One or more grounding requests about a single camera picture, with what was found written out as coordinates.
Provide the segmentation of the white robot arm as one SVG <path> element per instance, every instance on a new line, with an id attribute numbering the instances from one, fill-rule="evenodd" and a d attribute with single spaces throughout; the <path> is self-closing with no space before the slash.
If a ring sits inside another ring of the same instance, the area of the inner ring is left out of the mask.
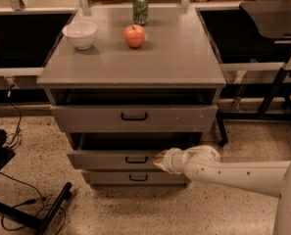
<path id="1" fill-rule="evenodd" d="M 272 235 L 291 235 L 291 161 L 223 163 L 216 149 L 201 145 L 158 153 L 153 164 L 169 174 L 213 183 L 278 200 Z"/>

